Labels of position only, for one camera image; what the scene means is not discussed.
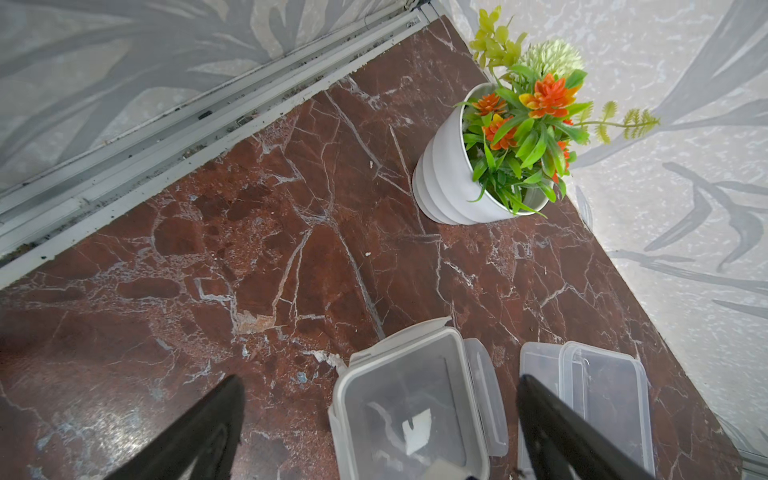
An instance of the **wall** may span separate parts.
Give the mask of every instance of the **wall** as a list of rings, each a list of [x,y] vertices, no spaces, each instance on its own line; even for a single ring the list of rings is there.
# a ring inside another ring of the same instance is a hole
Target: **wall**
[[[464,36],[497,0],[443,0]],[[561,36],[581,101],[655,107],[641,141],[581,149],[569,195],[710,408],[768,454],[768,2],[504,0]]]
[[[0,191],[398,1],[2,1]]]

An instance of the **light green flower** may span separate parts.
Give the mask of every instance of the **light green flower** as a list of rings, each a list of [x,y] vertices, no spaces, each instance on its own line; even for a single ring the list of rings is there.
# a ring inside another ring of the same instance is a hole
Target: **light green flower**
[[[584,67],[578,50],[560,38],[529,46],[519,63],[542,76],[553,73],[561,78]]]

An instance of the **orange flower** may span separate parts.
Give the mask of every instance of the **orange flower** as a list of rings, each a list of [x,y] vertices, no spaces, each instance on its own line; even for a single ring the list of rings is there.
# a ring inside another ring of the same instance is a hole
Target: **orange flower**
[[[504,137],[502,137],[501,140],[495,144],[491,144],[491,142],[493,142],[494,135],[496,135],[496,131],[511,119],[512,117],[504,119],[501,115],[494,114],[493,118],[491,119],[491,126],[482,128],[482,131],[485,134],[485,139],[490,144],[491,150],[501,150],[502,148],[507,150],[510,147],[518,146],[518,142],[516,142],[513,138],[515,136],[515,132],[518,130],[517,127],[512,128]]]
[[[520,95],[520,101],[533,110],[528,113],[531,118],[541,118],[545,115],[561,118],[568,115],[568,109],[565,107],[576,101],[574,95],[579,88],[580,85],[566,88],[565,78],[555,81],[552,74],[547,74],[543,81],[536,82],[535,93]]]
[[[568,171],[568,168],[571,166],[571,164],[568,162],[568,159],[571,158],[571,153],[568,151],[568,144],[564,141],[559,141],[558,145],[560,145],[560,149],[563,150],[563,155],[565,156],[565,171]],[[552,181],[556,184],[560,184],[560,179],[558,178],[557,172],[552,174]]]
[[[487,114],[502,113],[507,109],[507,102],[502,100],[497,94],[486,95],[476,104],[472,104],[473,107],[480,110],[480,116]]]
[[[565,160],[568,160],[569,158],[571,158],[571,153],[568,151],[568,143],[564,142],[564,141],[559,141],[558,145],[560,145],[560,150],[563,151],[563,155],[565,156]],[[565,168],[567,169],[569,163],[565,162],[565,165],[566,165]]]

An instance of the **red marble floor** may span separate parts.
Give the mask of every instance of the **red marble floor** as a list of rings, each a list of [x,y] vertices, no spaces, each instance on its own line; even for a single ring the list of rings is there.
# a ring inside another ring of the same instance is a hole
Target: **red marble floor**
[[[446,21],[0,293],[0,478],[95,479],[228,373],[247,389],[237,479],[338,478],[334,363],[452,315],[491,353],[515,478],[521,344],[637,356],[659,478],[738,478],[712,412],[567,201],[450,227],[409,175],[484,81]]]

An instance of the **transparent plastic container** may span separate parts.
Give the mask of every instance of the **transparent plastic container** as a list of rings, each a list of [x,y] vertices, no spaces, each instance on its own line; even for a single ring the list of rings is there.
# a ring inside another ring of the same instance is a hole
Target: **transparent plastic container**
[[[625,455],[655,475],[648,378],[640,361],[579,342],[529,342],[520,353],[520,375],[525,373],[536,377]],[[533,475],[520,427],[518,468]]]
[[[328,416],[342,480],[418,480],[438,458],[480,480],[508,432],[490,356],[477,339],[419,323],[357,352]]]

